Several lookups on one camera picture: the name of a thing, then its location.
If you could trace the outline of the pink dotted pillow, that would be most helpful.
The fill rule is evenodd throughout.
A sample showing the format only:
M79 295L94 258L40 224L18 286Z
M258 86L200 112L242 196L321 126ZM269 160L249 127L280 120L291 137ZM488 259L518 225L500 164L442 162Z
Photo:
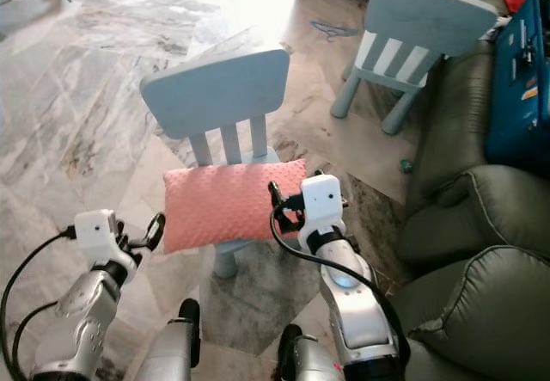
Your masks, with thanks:
M232 240L270 240L268 184L283 196L300 193L306 162L249 163L173 169L165 183L165 254Z

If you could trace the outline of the grey-green leather sofa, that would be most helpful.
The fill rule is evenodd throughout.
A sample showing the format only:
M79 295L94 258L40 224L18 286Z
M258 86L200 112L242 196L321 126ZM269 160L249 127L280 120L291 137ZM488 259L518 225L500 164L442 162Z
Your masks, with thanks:
M429 75L392 301L407 381L550 381L550 177L491 164L495 47Z

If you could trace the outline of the silver left robot leg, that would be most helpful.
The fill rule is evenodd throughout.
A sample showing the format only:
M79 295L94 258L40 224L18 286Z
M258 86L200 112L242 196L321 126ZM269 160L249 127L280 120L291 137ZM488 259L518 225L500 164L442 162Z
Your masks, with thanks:
M192 381L200 361L200 305L193 298L180 304L150 345L135 381Z

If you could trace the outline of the silver robot leg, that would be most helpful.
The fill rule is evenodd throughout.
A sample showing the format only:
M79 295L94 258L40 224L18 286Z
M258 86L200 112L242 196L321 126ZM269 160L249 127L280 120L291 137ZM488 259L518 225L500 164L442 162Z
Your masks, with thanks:
M200 305L193 298L180 304L150 345L135 381L192 381L200 361Z
M295 323L280 335L278 365L272 381L345 381L340 365L318 342Z

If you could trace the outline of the light blue plastic kid chair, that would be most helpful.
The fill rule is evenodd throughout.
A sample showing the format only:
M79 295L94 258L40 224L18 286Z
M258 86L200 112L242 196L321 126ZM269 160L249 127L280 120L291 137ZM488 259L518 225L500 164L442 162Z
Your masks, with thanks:
M158 71L143 79L140 91L165 136L188 141L194 168L283 163L267 144L266 116L283 105L288 71L285 48L254 48ZM213 273L235 276L235 252L254 241L212 244Z
M378 83L401 93L382 121L394 136L432 67L467 53L497 20L498 12L480 0L369 0L360 46L331 114L345 118L360 82Z

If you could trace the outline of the silver right robot leg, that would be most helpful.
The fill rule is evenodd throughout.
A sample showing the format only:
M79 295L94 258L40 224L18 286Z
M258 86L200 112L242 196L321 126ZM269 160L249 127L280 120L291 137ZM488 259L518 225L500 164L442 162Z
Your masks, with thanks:
M272 381L345 381L340 365L318 342L295 323L280 335L278 365Z

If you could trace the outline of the blue suitcase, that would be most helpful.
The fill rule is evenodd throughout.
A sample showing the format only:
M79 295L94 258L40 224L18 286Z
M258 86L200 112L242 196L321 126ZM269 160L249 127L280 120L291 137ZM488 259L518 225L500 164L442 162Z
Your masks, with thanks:
M550 178L550 0L525 0L496 35L485 154Z

